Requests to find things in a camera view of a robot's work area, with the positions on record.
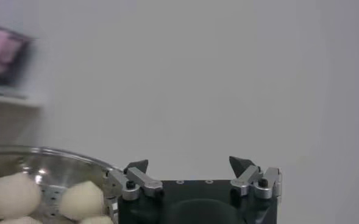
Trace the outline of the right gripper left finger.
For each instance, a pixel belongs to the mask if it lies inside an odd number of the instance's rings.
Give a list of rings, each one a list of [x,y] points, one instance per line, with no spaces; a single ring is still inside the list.
[[[112,169],[108,172],[123,200],[135,201],[141,194],[158,200],[163,197],[163,182],[146,174],[148,164],[149,161],[144,159],[129,163],[122,171]]]

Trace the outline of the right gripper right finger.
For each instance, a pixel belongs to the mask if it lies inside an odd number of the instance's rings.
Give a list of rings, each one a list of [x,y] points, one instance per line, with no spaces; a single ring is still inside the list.
[[[250,190],[256,198],[262,200],[282,196],[282,172],[279,168],[269,167],[264,172],[251,160],[235,156],[229,157],[229,163],[236,176],[230,181],[230,185],[240,197],[247,196]]]

